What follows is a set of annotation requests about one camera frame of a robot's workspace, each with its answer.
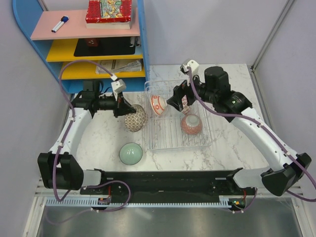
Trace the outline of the brown lattice bowl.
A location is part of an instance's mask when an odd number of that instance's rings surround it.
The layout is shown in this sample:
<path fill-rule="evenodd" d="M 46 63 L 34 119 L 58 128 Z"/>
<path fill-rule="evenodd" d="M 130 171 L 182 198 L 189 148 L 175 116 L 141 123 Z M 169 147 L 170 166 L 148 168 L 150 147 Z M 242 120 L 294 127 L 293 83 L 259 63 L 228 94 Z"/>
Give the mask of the brown lattice bowl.
<path fill-rule="evenodd" d="M 124 118 L 124 124 L 128 131 L 137 132 L 146 124 L 147 114 L 141 105 L 133 104 L 132 107 L 136 112 L 127 114 Z"/>

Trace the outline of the grey floral bowl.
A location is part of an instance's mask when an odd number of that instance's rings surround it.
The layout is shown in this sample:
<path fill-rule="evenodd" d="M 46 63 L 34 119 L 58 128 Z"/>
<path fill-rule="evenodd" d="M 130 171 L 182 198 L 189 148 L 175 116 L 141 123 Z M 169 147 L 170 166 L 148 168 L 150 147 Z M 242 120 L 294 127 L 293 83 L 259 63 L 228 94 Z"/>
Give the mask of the grey floral bowl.
<path fill-rule="evenodd" d="M 181 119 L 181 129 L 189 135 L 197 135 L 202 131 L 202 121 L 195 114 L 185 115 Z"/>

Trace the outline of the blue triangle pattern bowl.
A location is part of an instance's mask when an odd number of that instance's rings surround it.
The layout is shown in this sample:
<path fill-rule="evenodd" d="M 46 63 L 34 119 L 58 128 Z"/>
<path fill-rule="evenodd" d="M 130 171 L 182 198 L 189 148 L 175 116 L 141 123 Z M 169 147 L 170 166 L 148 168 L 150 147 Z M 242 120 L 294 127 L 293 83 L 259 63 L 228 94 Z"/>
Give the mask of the blue triangle pattern bowl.
<path fill-rule="evenodd" d="M 190 110 L 191 110 L 191 107 L 188 105 L 188 101 L 187 101 L 187 97 L 186 96 L 184 96 L 182 98 L 182 105 L 183 105 L 182 113 L 185 114 L 185 115 L 188 114 L 190 112 Z"/>

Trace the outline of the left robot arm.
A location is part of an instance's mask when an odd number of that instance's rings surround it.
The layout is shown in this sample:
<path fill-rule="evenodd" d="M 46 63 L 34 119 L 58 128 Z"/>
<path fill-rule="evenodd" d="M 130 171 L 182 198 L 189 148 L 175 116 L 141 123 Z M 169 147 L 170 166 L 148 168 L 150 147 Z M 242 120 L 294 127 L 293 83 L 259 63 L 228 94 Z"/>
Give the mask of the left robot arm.
<path fill-rule="evenodd" d="M 114 117 L 135 113 L 124 99 L 126 84 L 118 79 L 111 83 L 112 95 L 101 93 L 100 81 L 84 82 L 83 90 L 70 103 L 67 121 L 49 152 L 38 156 L 43 184 L 48 189 L 79 190 L 91 186 L 97 194 L 108 190 L 108 181 L 101 178 L 101 170 L 83 170 L 75 156 L 87 126 L 98 111 L 113 111 Z"/>

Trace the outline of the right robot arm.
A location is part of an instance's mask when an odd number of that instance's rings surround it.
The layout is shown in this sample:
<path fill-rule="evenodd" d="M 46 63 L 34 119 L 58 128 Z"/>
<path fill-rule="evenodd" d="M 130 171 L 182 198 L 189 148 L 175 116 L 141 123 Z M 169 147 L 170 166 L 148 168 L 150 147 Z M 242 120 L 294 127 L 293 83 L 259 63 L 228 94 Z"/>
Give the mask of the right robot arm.
<path fill-rule="evenodd" d="M 279 197 L 285 192 L 294 195 L 289 189 L 303 176 L 307 176 L 312 184 L 316 183 L 307 171 L 311 157 L 307 153 L 298 154 L 277 137 L 259 118 L 252 103 L 242 93 L 231 90 L 229 75 L 222 67 L 205 69 L 204 82 L 199 80 L 198 68 L 194 60 L 181 65 L 180 70 L 188 75 L 188 79 L 174 87 L 167 103 L 181 111 L 183 97 L 189 105 L 198 101 L 210 113 L 224 117 L 246 135 L 269 164 L 266 168 L 233 171 L 226 182 L 229 193 L 235 195 L 243 188 L 263 187 Z"/>

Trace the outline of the orange floral bowl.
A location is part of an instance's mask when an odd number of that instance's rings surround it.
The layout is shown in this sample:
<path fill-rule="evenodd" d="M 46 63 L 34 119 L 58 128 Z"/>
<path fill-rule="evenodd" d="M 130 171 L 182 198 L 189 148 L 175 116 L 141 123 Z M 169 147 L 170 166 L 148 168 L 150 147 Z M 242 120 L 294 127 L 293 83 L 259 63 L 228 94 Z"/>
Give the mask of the orange floral bowl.
<path fill-rule="evenodd" d="M 168 104 L 167 104 L 166 99 L 163 98 L 162 96 L 152 95 L 150 97 L 150 105 L 153 112 L 158 116 L 161 116 L 167 111 Z"/>

